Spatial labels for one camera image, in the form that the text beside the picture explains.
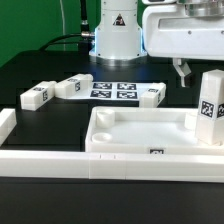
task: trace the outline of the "metal bracket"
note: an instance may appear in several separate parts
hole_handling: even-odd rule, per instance
[[[173,58],[173,66],[181,77],[181,86],[187,87],[184,78],[191,73],[191,69],[186,60],[182,58]]]

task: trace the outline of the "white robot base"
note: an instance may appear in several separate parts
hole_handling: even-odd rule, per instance
[[[146,62],[136,0],[101,1],[101,22],[95,30],[95,48],[89,55],[90,61],[110,66]]]

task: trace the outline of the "white tray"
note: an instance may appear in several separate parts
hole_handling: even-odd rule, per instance
[[[224,146],[198,143],[185,128],[196,109],[96,107],[86,136],[86,152],[224,155]]]

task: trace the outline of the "black surface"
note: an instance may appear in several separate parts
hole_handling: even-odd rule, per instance
[[[91,73],[94,81],[165,82],[160,107],[197,107],[202,73],[223,62],[190,61],[194,86],[181,88],[168,59],[109,68],[74,52],[22,52],[0,69],[0,109],[16,108],[17,126],[5,149],[84,150],[91,109],[137,102],[53,98],[36,112],[22,111],[19,96],[41,81]],[[158,181],[0,178],[0,223],[203,223],[224,220],[224,185]]]

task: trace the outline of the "green background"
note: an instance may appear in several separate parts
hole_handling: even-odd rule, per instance
[[[91,31],[100,22],[100,0],[86,0]],[[80,1],[63,0],[66,33],[80,32]],[[138,2],[138,23],[145,6]],[[38,50],[63,34],[60,0],[0,1],[0,66],[26,50]],[[62,47],[49,49],[60,50]]]

